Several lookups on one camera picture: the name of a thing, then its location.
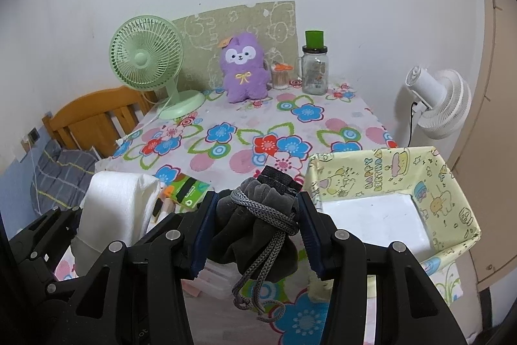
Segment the pink pack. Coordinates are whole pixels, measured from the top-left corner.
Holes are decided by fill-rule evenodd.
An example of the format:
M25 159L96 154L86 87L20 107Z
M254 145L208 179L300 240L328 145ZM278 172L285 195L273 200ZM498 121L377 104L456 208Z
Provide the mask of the pink pack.
M235 263L218 264L208 259L194 280L183 279L181 283L183 291L193 297L204 294L225 300L232 297L232 288L240 277Z

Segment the white towel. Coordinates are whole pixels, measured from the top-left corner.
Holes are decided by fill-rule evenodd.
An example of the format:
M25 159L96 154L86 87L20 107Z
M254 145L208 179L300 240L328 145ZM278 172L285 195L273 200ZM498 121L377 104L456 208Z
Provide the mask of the white towel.
M92 177L71 242L78 276L112 242L132 246L145 235L160 191L160 180L148 174L102 171Z

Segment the yellow cartoon storage box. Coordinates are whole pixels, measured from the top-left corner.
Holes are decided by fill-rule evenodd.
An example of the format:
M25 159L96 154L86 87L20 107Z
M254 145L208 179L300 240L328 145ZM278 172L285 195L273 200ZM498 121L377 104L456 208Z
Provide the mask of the yellow cartoon storage box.
M455 262L480 239L481 229L436 148L315 154L304 189L317 211L361 241L403 242L446 303L462 296Z

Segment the green orange tissue pack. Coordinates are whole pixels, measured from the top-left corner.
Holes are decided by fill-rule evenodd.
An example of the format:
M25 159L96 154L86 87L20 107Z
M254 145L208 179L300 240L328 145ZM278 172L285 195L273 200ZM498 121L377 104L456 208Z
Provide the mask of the green orange tissue pack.
M181 214L195 211L210 189L210 184L180 172L166 182L165 196L172 201L172 211Z

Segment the grey drawstring pouch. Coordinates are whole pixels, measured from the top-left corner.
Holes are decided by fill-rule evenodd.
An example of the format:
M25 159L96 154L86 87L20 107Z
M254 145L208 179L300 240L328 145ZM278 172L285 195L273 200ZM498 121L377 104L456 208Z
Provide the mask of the grey drawstring pouch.
M277 298L260 298L265 283L278 283L298 269L292 237L299 232L301 186L266 177L248 178L220 194L208 259L235 264L240 273L231 294L239 310L253 310L257 319L274 323L285 313Z

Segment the black plastic bag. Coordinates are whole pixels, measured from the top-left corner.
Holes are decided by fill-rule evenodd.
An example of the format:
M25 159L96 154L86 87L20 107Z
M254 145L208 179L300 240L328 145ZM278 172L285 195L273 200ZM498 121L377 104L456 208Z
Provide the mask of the black plastic bag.
M272 166L265 166L257 177L257 180L262 184L275 188L280 194L296 196L302 189L302 185L291 176Z

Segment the grey plaid pillow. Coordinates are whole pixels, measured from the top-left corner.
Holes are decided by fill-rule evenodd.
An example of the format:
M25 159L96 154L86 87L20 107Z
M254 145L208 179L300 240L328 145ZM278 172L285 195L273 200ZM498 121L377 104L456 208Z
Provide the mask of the grey plaid pillow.
M50 140L35 165L31 201L38 215L52 208L79 207L95 174L96 155L90 151L68 150Z

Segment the white bedding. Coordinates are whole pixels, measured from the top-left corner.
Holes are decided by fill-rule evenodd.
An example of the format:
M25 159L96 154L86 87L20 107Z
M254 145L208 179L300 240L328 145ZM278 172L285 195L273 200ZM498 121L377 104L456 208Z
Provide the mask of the white bedding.
M95 163L95 173L111 171L111 172L129 172L142 173L144 170L135 160L125 160L122 157L103 158Z

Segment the beige door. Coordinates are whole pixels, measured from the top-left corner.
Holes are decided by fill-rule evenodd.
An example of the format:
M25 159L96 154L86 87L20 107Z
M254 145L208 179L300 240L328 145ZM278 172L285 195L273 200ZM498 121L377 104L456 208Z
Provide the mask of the beige door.
M482 230L470 254L484 290L516 267L516 0L485 0L479 77L450 160Z

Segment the white standing fan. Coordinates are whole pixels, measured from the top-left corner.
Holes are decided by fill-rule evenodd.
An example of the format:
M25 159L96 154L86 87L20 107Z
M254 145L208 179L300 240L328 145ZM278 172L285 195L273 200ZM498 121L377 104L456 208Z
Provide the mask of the white standing fan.
M451 155L472 105L470 85L454 69L409 68L399 78L394 131L400 146L435 146Z

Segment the glass jar with green lid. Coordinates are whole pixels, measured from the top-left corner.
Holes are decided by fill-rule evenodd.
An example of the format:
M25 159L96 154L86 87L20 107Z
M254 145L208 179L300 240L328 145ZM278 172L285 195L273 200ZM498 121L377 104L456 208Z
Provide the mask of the glass jar with green lid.
M305 45L300 57L302 90L305 94L324 95L328 90L329 58L324 33L305 31Z

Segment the toothpick jar with orange lid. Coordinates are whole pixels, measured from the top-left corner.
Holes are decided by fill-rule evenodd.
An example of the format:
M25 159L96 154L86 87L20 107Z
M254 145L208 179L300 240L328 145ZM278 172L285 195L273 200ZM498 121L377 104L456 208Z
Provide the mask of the toothpick jar with orange lid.
M272 87L274 89L282 90L289 87L290 75L293 71L293 66L275 62L271 67Z

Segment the purple plush toy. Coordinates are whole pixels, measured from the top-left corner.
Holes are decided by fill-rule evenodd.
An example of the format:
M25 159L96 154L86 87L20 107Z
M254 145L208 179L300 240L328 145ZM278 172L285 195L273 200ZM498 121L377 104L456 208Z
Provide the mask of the purple plush toy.
M242 32L225 40L221 46L220 68L229 103L267 97L271 75L255 34Z

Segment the green desk fan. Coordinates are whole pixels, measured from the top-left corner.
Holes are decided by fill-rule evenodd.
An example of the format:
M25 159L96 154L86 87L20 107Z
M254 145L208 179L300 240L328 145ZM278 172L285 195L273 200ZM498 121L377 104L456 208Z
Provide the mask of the green desk fan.
M158 106L162 120L188 115L205 102L199 91L178 89L183 45L173 23L162 17L135 16L123 23L111 39L109 57L113 73L129 88L166 90L167 98Z

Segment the wall power socket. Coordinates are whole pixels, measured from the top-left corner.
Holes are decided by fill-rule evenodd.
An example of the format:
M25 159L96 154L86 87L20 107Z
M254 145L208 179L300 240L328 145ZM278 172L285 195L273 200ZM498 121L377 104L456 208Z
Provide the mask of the wall power socket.
M40 138L40 135L38 133L38 130L36 128L33 128L29 133L28 133L28 140L29 142L34 145Z

